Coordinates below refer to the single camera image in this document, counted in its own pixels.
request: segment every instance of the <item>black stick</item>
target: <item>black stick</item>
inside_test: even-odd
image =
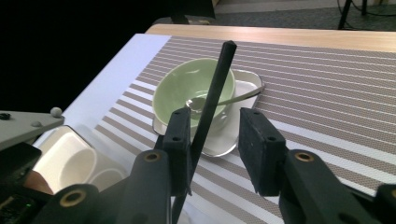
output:
[[[191,181],[198,165],[198,160],[201,156],[202,149],[204,148],[207,133],[209,132],[210,124],[212,123],[212,119],[219,102],[225,79],[227,78],[228,71],[230,70],[235,51],[236,45],[232,40],[223,43],[218,65],[216,67],[215,74],[206,97],[204,111],[201,115],[194,140],[191,144]],[[184,194],[184,196],[176,197],[174,200],[172,206],[173,224],[177,224],[178,217],[180,216],[180,212],[183,208],[184,202],[186,201],[186,197],[187,192]]]

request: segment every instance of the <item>white and gray striped surface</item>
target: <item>white and gray striped surface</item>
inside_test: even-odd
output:
[[[163,76],[196,58],[219,57],[223,41],[173,36],[95,127],[125,154],[154,147],[151,99]],[[396,54],[236,42],[233,69],[262,77],[256,108],[290,149],[326,161],[339,179],[370,195],[396,183]],[[282,223],[277,198],[254,193],[238,150],[203,156],[188,202],[220,223]]]

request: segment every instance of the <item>floor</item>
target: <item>floor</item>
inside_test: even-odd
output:
[[[216,14],[238,12],[264,12],[277,10],[298,10],[343,6],[345,0],[219,0],[215,6]],[[354,0],[357,6],[362,0]],[[368,0],[368,6],[378,5],[379,0]],[[383,0],[385,4],[396,4],[396,0]]]

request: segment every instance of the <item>green bowl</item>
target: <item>green bowl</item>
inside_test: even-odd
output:
[[[206,98],[217,64],[218,60],[214,59],[196,59],[185,62],[166,74],[157,86],[152,99],[155,117],[167,126],[172,113],[184,107],[187,100],[193,97]],[[230,69],[219,101],[231,99],[234,90],[235,77]],[[214,120],[225,108],[226,105],[217,107]],[[198,126],[198,121],[192,119],[191,127]]]

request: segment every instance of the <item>white container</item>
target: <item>white container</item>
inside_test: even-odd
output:
[[[106,189],[126,177],[123,167],[92,148],[68,126],[56,129],[39,149],[35,165],[54,193],[75,184],[93,184]]]

